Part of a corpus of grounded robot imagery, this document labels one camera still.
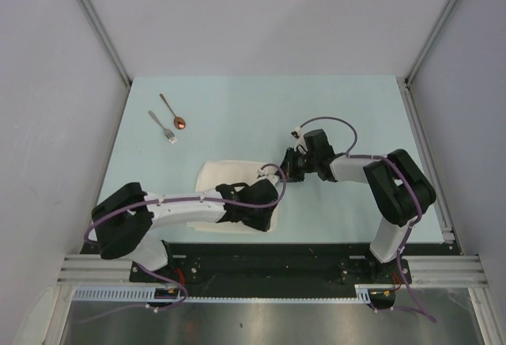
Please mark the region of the white cloth napkin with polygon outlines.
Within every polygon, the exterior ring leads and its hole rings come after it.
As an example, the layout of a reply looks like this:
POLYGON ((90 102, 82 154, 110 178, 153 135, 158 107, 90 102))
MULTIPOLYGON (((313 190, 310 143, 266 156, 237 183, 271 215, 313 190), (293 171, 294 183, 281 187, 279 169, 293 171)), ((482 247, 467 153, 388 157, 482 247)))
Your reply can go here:
MULTIPOLYGON (((262 162, 255 161, 207 161, 198 174, 195 191, 205 191, 216 187, 219 184, 245 182, 248 185, 251 185, 257 180, 258 170, 262 166, 262 162)), ((194 231, 208 233, 246 235, 252 235, 255 233, 267 234, 272 233, 277 229, 279 211, 280 209, 278 207, 274 209, 270 220, 270 228, 266 232, 252 229, 241 222, 188 222, 187 228, 192 228, 194 231)))

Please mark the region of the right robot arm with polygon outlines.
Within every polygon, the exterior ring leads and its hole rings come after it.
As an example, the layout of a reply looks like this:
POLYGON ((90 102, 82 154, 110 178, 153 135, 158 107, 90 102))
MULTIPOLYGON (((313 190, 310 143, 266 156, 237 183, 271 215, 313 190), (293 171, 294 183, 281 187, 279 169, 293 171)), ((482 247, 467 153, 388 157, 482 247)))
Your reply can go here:
POLYGON ((435 203, 434 187, 403 149, 383 156, 338 154, 322 129, 304 133, 298 128, 292 136, 296 144, 286 150, 281 163, 288 182, 302 182, 315 173, 323 181, 369 186, 382 220, 369 245, 372 258, 364 263, 364 272, 371 281, 384 282, 413 227, 435 203))

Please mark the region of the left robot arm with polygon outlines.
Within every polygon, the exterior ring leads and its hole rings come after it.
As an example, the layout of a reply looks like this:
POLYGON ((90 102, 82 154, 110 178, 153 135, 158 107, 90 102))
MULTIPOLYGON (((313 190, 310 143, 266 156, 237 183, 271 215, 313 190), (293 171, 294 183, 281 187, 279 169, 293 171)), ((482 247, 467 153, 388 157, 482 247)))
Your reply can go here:
POLYGON ((285 190, 279 184, 276 175, 261 176, 253 184, 219 184, 192 195, 165 196, 143 191, 138 182, 129 183, 92 210, 87 234, 95 236, 102 259, 129 259, 163 282, 173 276, 175 263, 154 230, 201 222, 239 223, 266 232, 285 190))

